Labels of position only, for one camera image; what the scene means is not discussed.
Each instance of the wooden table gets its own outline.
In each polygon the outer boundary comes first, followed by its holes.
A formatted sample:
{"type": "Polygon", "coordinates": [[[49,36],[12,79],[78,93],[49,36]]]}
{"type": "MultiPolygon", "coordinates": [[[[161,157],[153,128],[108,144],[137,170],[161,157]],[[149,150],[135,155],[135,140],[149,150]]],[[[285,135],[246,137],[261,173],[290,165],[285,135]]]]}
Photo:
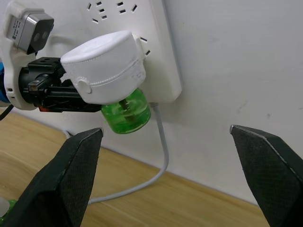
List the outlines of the wooden table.
{"type": "MultiPolygon", "coordinates": [[[[17,199],[65,141],[60,131],[11,113],[0,122],[0,196],[17,199]]],[[[158,169],[101,149],[92,197],[142,183],[158,169]]],[[[139,192],[88,206],[83,227],[268,227],[257,206],[166,173],[139,192]]]]}

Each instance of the blue part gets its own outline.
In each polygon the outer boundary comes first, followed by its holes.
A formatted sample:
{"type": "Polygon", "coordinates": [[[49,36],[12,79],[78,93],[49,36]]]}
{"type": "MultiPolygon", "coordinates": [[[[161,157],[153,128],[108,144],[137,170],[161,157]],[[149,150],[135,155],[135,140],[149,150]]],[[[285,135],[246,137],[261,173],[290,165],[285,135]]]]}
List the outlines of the blue part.
{"type": "MultiPolygon", "coordinates": [[[[2,62],[0,62],[0,78],[4,78],[4,66],[2,64],[2,62]]],[[[5,102],[5,103],[9,103],[9,100],[5,98],[5,96],[3,95],[3,91],[0,91],[0,101],[5,102]]]]}

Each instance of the black foam pad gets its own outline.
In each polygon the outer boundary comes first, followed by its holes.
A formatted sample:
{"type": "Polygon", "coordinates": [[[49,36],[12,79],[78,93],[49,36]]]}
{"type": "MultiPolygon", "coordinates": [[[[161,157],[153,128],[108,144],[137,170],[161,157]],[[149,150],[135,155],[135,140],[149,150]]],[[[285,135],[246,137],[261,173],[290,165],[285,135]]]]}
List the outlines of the black foam pad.
{"type": "Polygon", "coordinates": [[[303,226],[303,161],[278,136],[233,125],[247,183],[271,227],[303,226]]]}
{"type": "Polygon", "coordinates": [[[102,137],[101,129],[93,129],[66,140],[24,190],[4,226],[79,227],[93,187],[102,137]]]}

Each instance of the gray camera housing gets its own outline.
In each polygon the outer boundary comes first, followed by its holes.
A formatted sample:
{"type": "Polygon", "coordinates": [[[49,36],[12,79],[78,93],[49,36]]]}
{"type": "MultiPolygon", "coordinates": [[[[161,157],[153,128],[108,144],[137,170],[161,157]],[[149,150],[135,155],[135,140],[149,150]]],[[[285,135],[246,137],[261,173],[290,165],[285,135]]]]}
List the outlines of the gray camera housing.
{"type": "Polygon", "coordinates": [[[7,37],[24,53],[36,53],[45,47],[53,23],[54,19],[44,12],[25,14],[22,19],[12,17],[7,37]]]}

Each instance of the electrical outlet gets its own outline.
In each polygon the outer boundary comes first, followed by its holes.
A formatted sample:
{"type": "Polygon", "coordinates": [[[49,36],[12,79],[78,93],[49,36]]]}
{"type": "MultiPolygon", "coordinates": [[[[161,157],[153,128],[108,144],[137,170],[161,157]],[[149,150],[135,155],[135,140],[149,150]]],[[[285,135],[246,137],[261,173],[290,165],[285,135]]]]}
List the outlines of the electrical outlet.
{"type": "Polygon", "coordinates": [[[173,102],[182,86],[162,0],[76,0],[94,37],[129,30],[140,38],[149,102],[173,102]]]}

